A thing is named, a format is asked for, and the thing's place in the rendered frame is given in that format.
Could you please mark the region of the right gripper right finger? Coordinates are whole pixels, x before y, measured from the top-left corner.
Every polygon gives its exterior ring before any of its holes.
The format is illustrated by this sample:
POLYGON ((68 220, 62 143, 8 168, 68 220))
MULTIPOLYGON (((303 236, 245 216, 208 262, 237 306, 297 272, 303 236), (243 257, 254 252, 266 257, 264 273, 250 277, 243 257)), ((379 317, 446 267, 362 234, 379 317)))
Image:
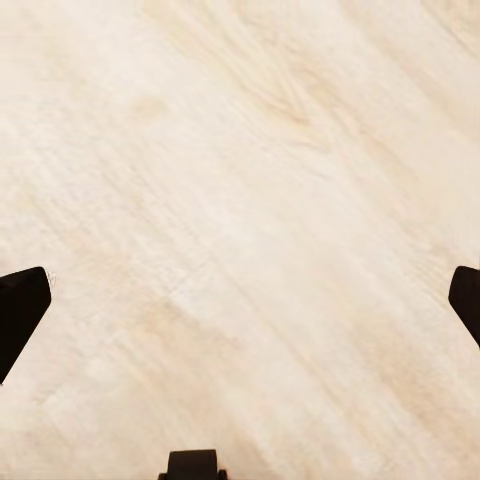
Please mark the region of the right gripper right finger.
POLYGON ((450 284, 448 300, 480 347, 480 270, 458 266, 450 284))

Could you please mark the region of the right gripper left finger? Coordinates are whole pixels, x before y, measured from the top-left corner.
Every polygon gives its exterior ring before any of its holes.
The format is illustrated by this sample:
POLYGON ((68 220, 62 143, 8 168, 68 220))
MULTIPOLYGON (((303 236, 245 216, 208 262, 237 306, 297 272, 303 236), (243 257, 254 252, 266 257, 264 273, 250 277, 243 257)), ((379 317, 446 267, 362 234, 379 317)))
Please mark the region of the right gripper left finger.
POLYGON ((0 277, 0 386, 51 302, 44 267, 0 277))

